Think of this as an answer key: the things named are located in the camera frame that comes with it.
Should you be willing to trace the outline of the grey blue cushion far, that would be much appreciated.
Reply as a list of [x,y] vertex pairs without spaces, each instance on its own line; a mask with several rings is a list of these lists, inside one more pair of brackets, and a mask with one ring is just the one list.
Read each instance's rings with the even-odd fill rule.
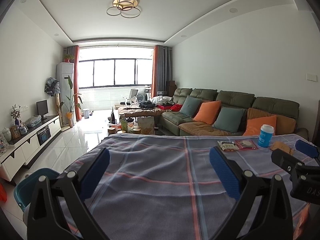
[[200,103],[201,103],[201,99],[194,98],[188,95],[180,109],[180,113],[187,115],[189,117],[193,117]]

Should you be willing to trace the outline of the white standing air conditioner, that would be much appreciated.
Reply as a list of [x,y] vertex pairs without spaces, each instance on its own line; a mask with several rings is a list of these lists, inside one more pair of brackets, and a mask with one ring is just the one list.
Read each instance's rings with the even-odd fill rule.
[[67,97],[71,99],[73,95],[73,89],[70,89],[69,86],[69,77],[71,78],[71,81],[73,81],[73,70],[73,63],[61,62],[56,66],[56,79],[60,83],[60,101],[64,102],[63,106],[61,107],[61,112],[65,125],[69,124],[66,114],[70,108],[70,101]]

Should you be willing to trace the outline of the orange plastic bag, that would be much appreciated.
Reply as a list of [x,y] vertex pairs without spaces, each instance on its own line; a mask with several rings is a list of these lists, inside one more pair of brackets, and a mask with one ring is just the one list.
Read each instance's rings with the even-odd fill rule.
[[0,183],[0,201],[4,203],[7,201],[7,193],[1,183]]

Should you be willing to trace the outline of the tall green potted plant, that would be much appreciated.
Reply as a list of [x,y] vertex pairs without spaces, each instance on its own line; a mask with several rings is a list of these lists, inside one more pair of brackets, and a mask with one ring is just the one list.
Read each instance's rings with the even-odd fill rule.
[[82,98],[80,96],[80,93],[74,93],[72,78],[68,75],[67,77],[65,77],[65,79],[67,80],[69,92],[67,92],[65,95],[67,102],[62,101],[60,103],[60,107],[62,108],[63,106],[65,106],[67,110],[67,112],[65,113],[65,117],[67,118],[69,127],[72,128],[74,125],[73,115],[75,110],[82,110],[80,105],[82,103]]

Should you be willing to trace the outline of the olive green sectional sofa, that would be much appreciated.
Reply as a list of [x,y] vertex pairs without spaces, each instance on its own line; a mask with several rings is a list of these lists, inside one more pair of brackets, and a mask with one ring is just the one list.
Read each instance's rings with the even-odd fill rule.
[[174,106],[159,118],[170,135],[258,135],[260,126],[268,124],[274,135],[309,137],[307,129],[297,126],[299,103],[294,101],[197,88],[176,89],[172,101]]

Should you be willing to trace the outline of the orange cushion near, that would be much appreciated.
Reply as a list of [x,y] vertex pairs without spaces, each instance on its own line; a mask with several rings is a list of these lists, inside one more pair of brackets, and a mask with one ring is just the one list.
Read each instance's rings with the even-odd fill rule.
[[276,122],[277,122],[277,117],[275,115],[254,118],[254,119],[248,119],[246,130],[245,130],[243,136],[259,135],[261,127],[263,125],[272,126],[273,127],[272,134],[275,135]]

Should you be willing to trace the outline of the brown paper packet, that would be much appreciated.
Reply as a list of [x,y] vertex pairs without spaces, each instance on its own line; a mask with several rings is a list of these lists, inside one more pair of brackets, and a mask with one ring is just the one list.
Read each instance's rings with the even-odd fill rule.
[[279,149],[279,150],[282,150],[282,151],[284,151],[285,153],[287,153],[289,155],[293,155],[293,153],[294,153],[294,149],[292,149],[291,147],[289,147],[288,145],[286,145],[285,143],[280,142],[280,141],[275,141],[270,146],[270,149],[273,150],[273,151],[276,150],[276,149]]

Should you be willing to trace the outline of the blue vase plant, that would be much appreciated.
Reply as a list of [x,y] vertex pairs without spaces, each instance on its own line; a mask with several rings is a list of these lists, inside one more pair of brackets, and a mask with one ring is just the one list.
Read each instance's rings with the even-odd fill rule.
[[14,124],[16,126],[19,126],[20,125],[20,117],[21,117],[20,105],[12,106],[10,116],[13,118]]

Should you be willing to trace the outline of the white TV cabinet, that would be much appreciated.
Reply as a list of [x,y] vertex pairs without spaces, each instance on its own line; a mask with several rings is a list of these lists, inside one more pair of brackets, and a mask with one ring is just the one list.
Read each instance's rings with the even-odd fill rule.
[[[37,133],[48,128],[50,137],[40,143]],[[61,133],[60,119],[50,115],[37,126],[29,129],[28,133],[9,143],[9,149],[1,155],[1,178],[12,181],[21,167],[31,168],[36,159]]]

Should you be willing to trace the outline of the white snack packet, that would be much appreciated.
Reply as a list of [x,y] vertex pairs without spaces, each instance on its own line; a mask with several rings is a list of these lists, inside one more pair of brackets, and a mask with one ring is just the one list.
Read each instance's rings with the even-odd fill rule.
[[233,141],[218,141],[218,146],[222,151],[238,151],[239,147]]

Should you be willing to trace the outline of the red snack packet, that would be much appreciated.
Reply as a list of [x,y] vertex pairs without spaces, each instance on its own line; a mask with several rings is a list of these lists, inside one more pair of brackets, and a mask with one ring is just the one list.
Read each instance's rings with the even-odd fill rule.
[[252,140],[236,140],[236,146],[239,150],[257,150],[258,147]]

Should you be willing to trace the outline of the orange cushion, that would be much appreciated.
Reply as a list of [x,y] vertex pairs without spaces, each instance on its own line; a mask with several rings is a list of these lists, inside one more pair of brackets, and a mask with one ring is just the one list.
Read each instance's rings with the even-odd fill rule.
[[201,103],[199,111],[195,115],[193,120],[212,125],[217,119],[220,108],[221,101],[203,102]]
[[277,122],[277,117],[275,115],[254,118],[254,119],[248,119],[246,130],[245,130],[243,136],[259,135],[261,127],[263,125],[272,126],[273,127],[272,134],[275,135],[276,122]]

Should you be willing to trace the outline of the grey plaid tablecloth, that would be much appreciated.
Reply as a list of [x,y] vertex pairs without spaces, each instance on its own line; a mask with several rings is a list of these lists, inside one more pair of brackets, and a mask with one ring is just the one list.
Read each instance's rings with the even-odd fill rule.
[[[290,175],[269,147],[223,152],[241,172],[240,199],[229,197],[210,149],[218,137],[116,134],[72,162],[61,177],[62,210],[81,239],[319,239],[319,204],[290,196]],[[305,165],[319,166],[295,148],[301,137],[279,135]],[[91,198],[80,199],[80,167],[103,148],[110,163]]]

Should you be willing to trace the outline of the grey blue cushion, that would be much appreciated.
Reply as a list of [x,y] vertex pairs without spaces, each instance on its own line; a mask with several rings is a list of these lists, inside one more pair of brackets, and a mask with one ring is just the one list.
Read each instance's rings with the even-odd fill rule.
[[222,107],[212,127],[235,133],[239,130],[244,112],[245,110],[240,108]]
[[188,95],[180,109],[180,113],[187,115],[189,117],[193,117],[200,103],[201,103],[201,99],[194,98]]

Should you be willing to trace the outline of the orange grey left curtain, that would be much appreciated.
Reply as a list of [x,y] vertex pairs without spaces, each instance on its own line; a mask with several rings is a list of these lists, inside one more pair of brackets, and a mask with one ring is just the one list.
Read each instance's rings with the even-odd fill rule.
[[79,46],[70,46],[63,50],[63,61],[70,62],[74,64],[73,70],[73,90],[74,90],[74,103],[75,103],[75,118],[76,121],[80,121],[82,119],[82,98],[79,93],[79,85],[78,85],[78,64],[79,64]]

